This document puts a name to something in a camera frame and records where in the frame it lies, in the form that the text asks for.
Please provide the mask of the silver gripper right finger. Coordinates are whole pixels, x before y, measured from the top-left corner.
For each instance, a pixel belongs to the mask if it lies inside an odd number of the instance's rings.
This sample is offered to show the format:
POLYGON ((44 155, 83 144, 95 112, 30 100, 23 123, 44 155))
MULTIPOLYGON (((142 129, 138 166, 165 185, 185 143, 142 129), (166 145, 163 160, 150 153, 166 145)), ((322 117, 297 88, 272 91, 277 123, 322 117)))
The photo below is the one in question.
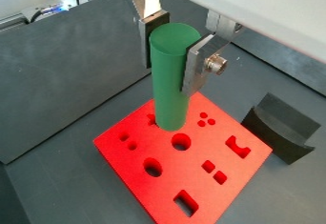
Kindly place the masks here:
POLYGON ((186 68, 182 82, 182 93, 191 96, 205 85, 207 76, 221 75, 228 67, 223 49, 240 34, 242 25, 221 13, 210 10, 206 17, 206 28, 210 31, 187 49, 186 68))

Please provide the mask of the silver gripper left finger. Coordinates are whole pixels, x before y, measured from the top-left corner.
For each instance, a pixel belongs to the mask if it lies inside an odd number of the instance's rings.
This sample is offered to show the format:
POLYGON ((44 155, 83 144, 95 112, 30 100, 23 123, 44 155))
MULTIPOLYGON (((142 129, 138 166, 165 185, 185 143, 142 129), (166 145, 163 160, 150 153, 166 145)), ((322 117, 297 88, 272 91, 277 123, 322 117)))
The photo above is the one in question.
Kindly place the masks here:
POLYGON ((142 61, 145 67, 151 67, 150 62, 150 34, 155 28, 170 22, 170 13, 161 6, 161 0, 131 0, 137 10, 137 20, 142 43, 142 61))

